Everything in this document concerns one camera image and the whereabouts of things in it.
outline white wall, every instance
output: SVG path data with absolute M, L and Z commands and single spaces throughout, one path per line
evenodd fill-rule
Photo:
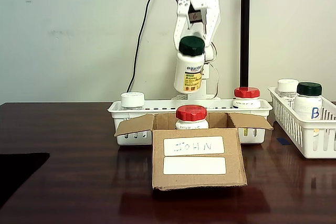
M 0 104 L 118 100 L 131 77 L 145 2 L 0 0 Z M 230 98 L 239 84 L 240 3 L 220 4 L 215 66 L 219 95 Z M 176 95 L 175 12 L 174 0 L 152 1 L 133 86 L 147 99 Z M 267 87 L 279 78 L 311 80 L 336 100 L 335 15 L 336 0 L 251 0 L 251 86 L 269 99 Z

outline blank white label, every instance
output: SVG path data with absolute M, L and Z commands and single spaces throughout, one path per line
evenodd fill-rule
M 224 157 L 165 157 L 163 174 L 226 174 Z
M 224 153 L 222 136 L 166 138 L 163 141 L 165 156 Z

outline pill bottle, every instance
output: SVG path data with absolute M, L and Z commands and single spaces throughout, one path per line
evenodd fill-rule
M 300 82 L 297 87 L 294 110 L 302 120 L 320 120 L 322 112 L 322 86 L 314 82 Z M 313 136 L 319 134 L 314 129 Z
M 141 92 L 127 92 L 121 94 L 123 110 L 142 110 L 145 105 L 145 95 Z
M 178 92 L 189 94 L 201 88 L 204 47 L 204 40 L 196 36 L 186 36 L 180 40 L 174 81 L 174 88 Z
M 256 88 L 236 88 L 233 107 L 236 109 L 258 109 L 261 107 L 259 101 L 260 91 Z
M 278 80 L 278 87 L 276 93 L 280 96 L 292 109 L 294 108 L 296 90 L 299 81 L 294 79 L 280 79 Z
M 205 120 L 206 108 L 200 105 L 184 105 L 176 110 L 175 124 L 177 130 L 208 129 L 209 124 Z

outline blue tape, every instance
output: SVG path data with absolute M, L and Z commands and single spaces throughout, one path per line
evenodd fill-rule
M 290 143 L 285 138 L 278 137 L 277 140 L 281 145 L 290 145 Z

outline handwritten text john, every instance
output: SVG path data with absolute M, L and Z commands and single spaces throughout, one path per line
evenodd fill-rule
M 175 145 L 175 152 L 183 151 L 183 150 L 193 150 L 193 151 L 199 151 L 199 150 L 211 150 L 211 144 L 205 143 L 205 144 L 199 144 L 199 143 L 193 143 L 193 144 L 185 144 L 185 143 L 178 143 Z

